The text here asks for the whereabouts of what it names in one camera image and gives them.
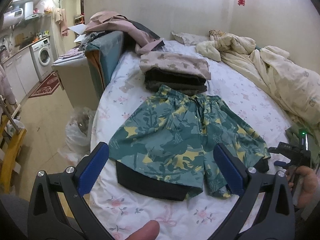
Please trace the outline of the person's right hand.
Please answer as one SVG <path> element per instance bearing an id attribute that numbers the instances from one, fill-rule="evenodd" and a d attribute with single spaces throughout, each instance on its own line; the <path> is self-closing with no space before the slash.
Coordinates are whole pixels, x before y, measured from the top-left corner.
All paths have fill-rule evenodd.
<path id="1" fill-rule="evenodd" d="M 302 190 L 298 198 L 297 209 L 305 208 L 312 200 L 318 189 L 318 179 L 313 169 L 307 166 L 300 166 L 296 169 L 296 175 L 303 177 Z"/>

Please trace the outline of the person's left hand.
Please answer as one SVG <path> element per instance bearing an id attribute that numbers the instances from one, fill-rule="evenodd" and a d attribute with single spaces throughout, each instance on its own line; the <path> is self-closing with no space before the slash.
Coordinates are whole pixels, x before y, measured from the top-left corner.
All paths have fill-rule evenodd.
<path id="1" fill-rule="evenodd" d="M 159 231 L 159 222 L 150 220 L 142 228 L 129 235 L 126 240 L 155 240 L 159 235 Z"/>

